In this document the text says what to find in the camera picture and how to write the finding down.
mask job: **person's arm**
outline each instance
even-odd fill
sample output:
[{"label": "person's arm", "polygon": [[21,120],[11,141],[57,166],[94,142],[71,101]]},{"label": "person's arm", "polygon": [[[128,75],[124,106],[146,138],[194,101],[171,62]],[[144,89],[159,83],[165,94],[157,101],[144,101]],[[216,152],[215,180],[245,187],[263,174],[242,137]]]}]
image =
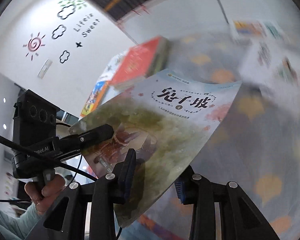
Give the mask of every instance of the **person's arm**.
[{"label": "person's arm", "polygon": [[20,239],[24,239],[40,219],[40,216],[48,210],[53,201],[59,196],[64,189],[64,184],[64,178],[58,174],[55,175],[55,178],[43,188],[42,195],[44,198],[41,198],[34,184],[28,182],[25,185],[25,191],[32,199],[32,205],[19,218],[12,218],[0,211],[0,225]]}]

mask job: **open picture book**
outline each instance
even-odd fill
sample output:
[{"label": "open picture book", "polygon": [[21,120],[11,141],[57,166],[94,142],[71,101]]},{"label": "open picture book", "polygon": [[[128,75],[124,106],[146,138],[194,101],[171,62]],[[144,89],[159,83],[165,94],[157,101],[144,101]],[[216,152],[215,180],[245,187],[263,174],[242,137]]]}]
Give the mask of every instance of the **open picture book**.
[{"label": "open picture book", "polygon": [[166,69],[70,128],[79,134],[105,123],[113,127],[112,139],[82,152],[98,177],[124,161],[129,148],[136,150],[130,198],[114,206],[119,226],[135,221],[186,169],[226,116],[240,85],[186,80]]}]

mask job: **red book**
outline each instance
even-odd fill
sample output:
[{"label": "red book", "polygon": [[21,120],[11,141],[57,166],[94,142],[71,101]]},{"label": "red book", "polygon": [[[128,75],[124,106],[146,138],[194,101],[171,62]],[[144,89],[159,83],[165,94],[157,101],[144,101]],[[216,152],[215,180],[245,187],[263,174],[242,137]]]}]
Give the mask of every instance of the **red book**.
[{"label": "red book", "polygon": [[154,74],[157,58],[168,45],[162,36],[129,49],[121,66],[114,74],[111,85],[123,90]]}]

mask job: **person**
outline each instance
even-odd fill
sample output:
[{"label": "person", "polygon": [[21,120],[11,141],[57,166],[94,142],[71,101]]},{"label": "person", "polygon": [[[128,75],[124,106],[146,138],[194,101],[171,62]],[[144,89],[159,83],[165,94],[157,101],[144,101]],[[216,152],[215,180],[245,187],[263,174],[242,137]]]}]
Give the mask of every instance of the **person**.
[{"label": "person", "polygon": [[26,183],[25,192],[32,200],[32,204],[26,212],[19,218],[13,218],[0,210],[0,233],[5,240],[25,239],[64,188],[65,180],[58,174],[42,189],[41,193],[44,198],[41,197],[32,182]]}]

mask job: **light green sleeve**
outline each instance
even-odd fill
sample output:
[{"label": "light green sleeve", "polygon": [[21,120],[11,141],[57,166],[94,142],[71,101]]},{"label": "light green sleeve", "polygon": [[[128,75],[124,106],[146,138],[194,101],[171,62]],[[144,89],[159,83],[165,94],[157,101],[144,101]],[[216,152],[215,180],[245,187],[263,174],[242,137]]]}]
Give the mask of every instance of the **light green sleeve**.
[{"label": "light green sleeve", "polygon": [[0,232],[6,240],[25,239],[39,219],[34,204],[19,218],[10,217],[0,210]]}]

